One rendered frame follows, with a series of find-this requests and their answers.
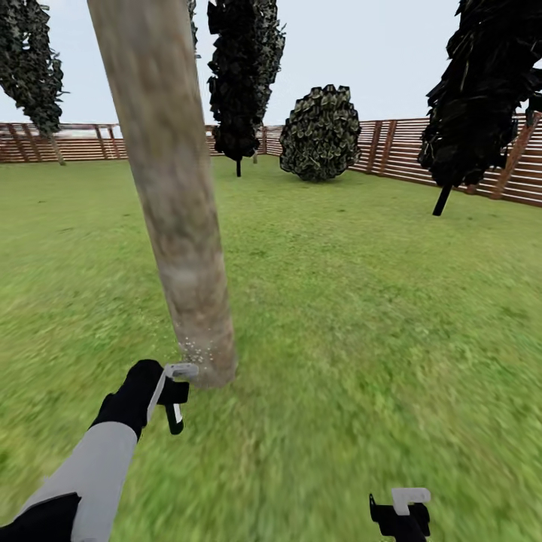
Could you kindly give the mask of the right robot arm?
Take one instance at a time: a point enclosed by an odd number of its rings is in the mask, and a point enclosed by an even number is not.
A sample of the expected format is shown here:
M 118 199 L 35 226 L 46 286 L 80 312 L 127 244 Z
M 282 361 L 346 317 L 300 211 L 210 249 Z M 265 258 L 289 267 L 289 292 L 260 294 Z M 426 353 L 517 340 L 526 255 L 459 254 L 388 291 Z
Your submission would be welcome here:
M 370 505 L 371 519 L 379 522 L 382 535 L 394 536 L 397 542 L 427 542 L 429 518 L 423 506 L 431 501 L 428 489 L 392 489 L 391 498 L 392 505 Z

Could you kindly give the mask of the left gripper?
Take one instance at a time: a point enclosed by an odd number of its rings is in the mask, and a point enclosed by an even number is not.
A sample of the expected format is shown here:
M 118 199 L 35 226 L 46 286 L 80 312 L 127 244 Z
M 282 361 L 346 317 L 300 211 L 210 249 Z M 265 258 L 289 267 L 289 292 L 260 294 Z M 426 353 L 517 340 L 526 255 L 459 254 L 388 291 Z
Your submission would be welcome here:
M 186 404 L 187 398 L 189 395 L 190 384 L 187 380 L 183 382 L 170 384 L 169 392 L 166 394 L 166 397 L 157 401 L 157 404 L 162 406 L 167 406 L 170 404 Z

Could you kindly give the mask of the pesticide atomizer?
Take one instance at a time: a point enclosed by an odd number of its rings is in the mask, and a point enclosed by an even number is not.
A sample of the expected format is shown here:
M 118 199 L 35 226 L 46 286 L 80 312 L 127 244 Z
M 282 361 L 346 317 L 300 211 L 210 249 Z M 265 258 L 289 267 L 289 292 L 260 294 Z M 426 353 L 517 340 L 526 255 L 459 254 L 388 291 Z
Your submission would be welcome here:
M 171 433 L 174 435 L 180 433 L 181 430 L 185 427 L 183 423 L 183 413 L 181 413 L 181 404 L 170 404 L 166 406 L 166 411 L 168 413 L 169 427 L 171 428 Z

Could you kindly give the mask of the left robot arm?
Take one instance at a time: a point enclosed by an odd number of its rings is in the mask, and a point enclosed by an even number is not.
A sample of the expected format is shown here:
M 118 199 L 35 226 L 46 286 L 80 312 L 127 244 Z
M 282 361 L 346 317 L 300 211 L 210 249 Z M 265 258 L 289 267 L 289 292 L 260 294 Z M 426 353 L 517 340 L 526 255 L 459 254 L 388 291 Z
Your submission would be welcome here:
M 48 480 L 0 527 L 0 542 L 109 542 L 142 427 L 156 404 L 186 404 L 195 364 L 140 361 L 109 392 L 81 440 Z M 172 384 L 171 384 L 172 381 Z

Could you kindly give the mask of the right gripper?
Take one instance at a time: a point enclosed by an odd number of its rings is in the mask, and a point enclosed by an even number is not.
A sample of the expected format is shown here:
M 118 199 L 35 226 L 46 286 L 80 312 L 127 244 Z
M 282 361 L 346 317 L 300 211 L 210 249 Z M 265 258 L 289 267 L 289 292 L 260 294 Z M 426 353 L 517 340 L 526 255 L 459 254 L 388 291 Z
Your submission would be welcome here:
M 417 531 L 423 538 L 430 535 L 429 518 L 421 504 L 409 505 L 409 516 L 397 516 L 392 505 L 370 505 L 371 519 L 379 522 L 384 536 L 394 536 L 397 541 L 404 531 Z

